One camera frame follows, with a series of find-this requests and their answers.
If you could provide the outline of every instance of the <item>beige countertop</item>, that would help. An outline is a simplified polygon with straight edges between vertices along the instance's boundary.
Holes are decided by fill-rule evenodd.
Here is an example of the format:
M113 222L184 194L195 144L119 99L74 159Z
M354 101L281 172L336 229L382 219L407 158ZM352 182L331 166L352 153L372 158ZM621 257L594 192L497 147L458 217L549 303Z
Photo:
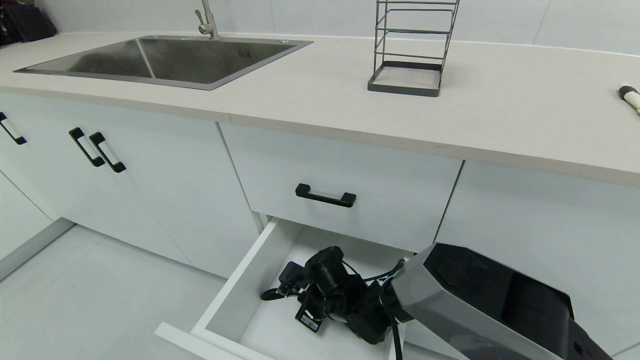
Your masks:
M259 35L314 43L213 91L12 72L151 34L176 35L78 33L10 45L0 49L0 91L226 120L640 187L640 116L616 94L624 81L640 88L638 56L452 42L437 98L367 91L369 38ZM425 44L398 41L416 51Z

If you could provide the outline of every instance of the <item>tiled floor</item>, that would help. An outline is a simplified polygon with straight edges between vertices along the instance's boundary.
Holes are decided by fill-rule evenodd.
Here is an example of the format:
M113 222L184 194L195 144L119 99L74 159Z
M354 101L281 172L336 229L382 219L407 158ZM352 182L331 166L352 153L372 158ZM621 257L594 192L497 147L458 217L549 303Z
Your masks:
M0 282L0 359L196 360L190 331L225 280L75 226Z

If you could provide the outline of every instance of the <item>drawer handle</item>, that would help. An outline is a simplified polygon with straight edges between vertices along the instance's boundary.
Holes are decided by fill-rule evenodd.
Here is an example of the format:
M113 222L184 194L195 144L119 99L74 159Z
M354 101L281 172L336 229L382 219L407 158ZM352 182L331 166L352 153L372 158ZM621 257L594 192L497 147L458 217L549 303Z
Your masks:
M303 197L305 199L326 202L327 204L333 204L338 206L344 206L345 208L353 207L353 203L356 202L356 194L344 193L341 199L333 199L322 195L314 195L311 192L311 186L307 184L298 184L296 188L296 196Z
M18 145L22 145L24 143L27 142L27 140L25 138L23 138L22 136L18 136L17 138L14 138L13 135L9 132L9 129L7 129L4 124L2 123L2 121L6 120L6 116L4 115L4 113L0 113L0 126L2 126L2 128L6 131L7 134L9 134L9 136L13 139L13 141L15 141L16 144Z
M71 136L72 139L74 139L74 142L76 143L76 145L78 145L82 153L86 156L87 159L89 159L89 161L94 167L101 167L104 165L104 160L100 156L97 156L95 159L92 159L91 155L89 155L89 153L80 144L80 141L78 141L78 139L84 136L84 132L80 130L79 127L69 131L69 135Z
M89 139L93 143L93 146L95 146L95 148L98 149L98 152L100 153L100 155L102 155L102 157L107 161L107 164L109 164L109 167L111 167L113 172L123 172L124 170L127 169L127 167L125 167L121 161L118 161L115 164L112 163L111 160L109 160L107 155L104 153L104 151L102 151L102 149L100 148L100 144L105 142L107 139L104 138L104 135L100 131L98 131L95 134L89 135Z

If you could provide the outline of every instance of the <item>metal dish rack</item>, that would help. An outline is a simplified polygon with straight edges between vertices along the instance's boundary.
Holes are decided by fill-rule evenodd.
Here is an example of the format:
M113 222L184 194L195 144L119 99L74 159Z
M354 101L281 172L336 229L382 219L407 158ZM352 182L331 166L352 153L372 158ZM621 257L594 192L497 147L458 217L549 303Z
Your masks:
M444 71L445 61L447 59L447 53L449 51L449 42L451 41L451 34L453 32L453 26L456 21L456 15L458 14L458 5L460 0L450 1L411 1L411 0L376 0L376 37L375 47L373 54L373 76L367 83L367 89L376 92L388 92L395 94L406 95L419 95L437 97L440 95L440 83L442 82L442 72ZM412 8L399 8L398 6L412 5ZM429 29L403 29L403 28L388 28L388 18L391 13L394 12L449 12L451 15L451 25L445 30L429 30ZM387 35L389 33L402 33L402 34L417 34L417 35L445 35L444 54L441 56L424 56L424 55L412 55L402 53L388 53L387 52ZM378 57L381 56L381 63L378 66ZM395 61L386 60L386 56L400 56L414 59L422 59L422 61ZM400 86L400 85L385 85L376 83L376 79L383 72L385 68L405 68L405 69L419 69L430 70L436 72L438 76L438 85L435 88L428 87L412 87L412 86Z

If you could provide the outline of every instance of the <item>stainless steel sink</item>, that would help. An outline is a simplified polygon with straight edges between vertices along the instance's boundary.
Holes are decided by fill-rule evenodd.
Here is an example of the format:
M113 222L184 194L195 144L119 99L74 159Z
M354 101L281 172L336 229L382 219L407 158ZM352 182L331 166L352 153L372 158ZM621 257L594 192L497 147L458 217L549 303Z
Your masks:
M16 70L213 90L311 44L250 38L149 36Z

